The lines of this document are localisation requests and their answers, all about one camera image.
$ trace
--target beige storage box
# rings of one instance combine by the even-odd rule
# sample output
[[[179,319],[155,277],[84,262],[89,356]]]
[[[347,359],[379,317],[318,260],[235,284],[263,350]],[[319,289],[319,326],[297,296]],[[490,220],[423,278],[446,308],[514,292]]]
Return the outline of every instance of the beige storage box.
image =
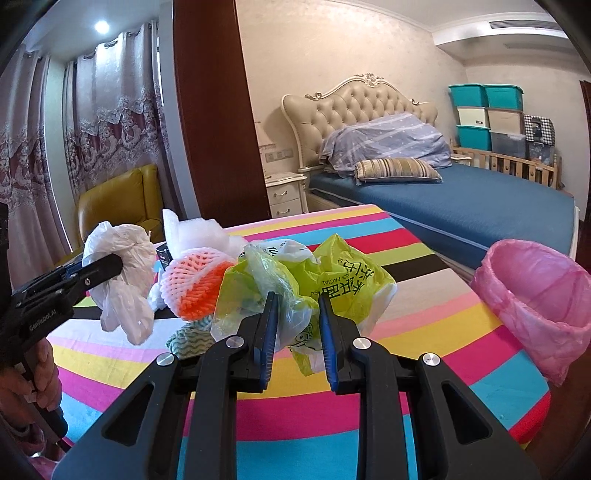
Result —
[[[523,112],[519,110],[489,108],[488,119],[491,132],[506,135],[523,135],[525,133]]]
[[[486,108],[476,106],[459,106],[460,125],[467,127],[488,127]]]

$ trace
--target colorful striped table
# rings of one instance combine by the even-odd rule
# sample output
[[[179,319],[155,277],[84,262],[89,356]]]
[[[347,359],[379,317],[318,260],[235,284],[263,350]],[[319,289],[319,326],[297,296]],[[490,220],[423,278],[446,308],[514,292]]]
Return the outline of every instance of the colorful striped table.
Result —
[[[312,249],[338,233],[398,283],[371,338],[411,358],[438,353],[518,442],[526,444],[541,427],[550,394],[521,345],[452,270],[378,207],[309,213],[228,231],[250,241],[292,238]],[[157,320],[153,335],[135,347],[121,330],[101,331],[99,315],[87,299],[77,318],[50,336],[73,442],[165,351],[166,340],[183,324]],[[403,405],[410,474],[416,479],[410,416]],[[358,415],[358,396],[335,396],[324,373],[304,377],[289,352],[277,353],[267,391],[239,394],[238,478],[355,479]]]

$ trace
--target air conditioning vent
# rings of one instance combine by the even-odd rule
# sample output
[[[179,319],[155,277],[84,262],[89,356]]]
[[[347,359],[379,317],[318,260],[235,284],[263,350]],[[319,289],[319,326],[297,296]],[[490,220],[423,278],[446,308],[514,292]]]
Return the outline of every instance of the air conditioning vent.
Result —
[[[505,43],[509,50],[544,50],[566,53],[569,55],[578,55],[574,47],[561,47],[560,45],[543,45],[539,43]]]
[[[499,28],[544,28],[562,32],[558,23],[547,20],[495,20],[489,24],[493,30]]]

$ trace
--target wooden crib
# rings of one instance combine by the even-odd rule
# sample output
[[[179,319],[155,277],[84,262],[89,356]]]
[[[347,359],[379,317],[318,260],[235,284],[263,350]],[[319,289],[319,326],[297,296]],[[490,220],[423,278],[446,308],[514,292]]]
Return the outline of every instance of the wooden crib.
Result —
[[[452,157],[452,160],[458,163],[521,177],[553,189],[560,187],[561,158],[557,155],[554,156],[553,165],[545,165],[534,160],[509,157],[475,148],[452,147],[452,149],[454,156],[460,157]]]

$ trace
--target blue bed sheet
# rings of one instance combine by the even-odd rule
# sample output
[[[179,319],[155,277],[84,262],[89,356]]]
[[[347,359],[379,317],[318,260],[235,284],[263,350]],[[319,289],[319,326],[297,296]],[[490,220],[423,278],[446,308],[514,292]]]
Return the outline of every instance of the blue bed sheet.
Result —
[[[310,192],[341,206],[373,203],[421,242],[470,268],[504,238],[532,240],[566,255],[574,200],[540,184],[455,164],[438,170],[442,183],[370,183],[331,173],[313,175]]]

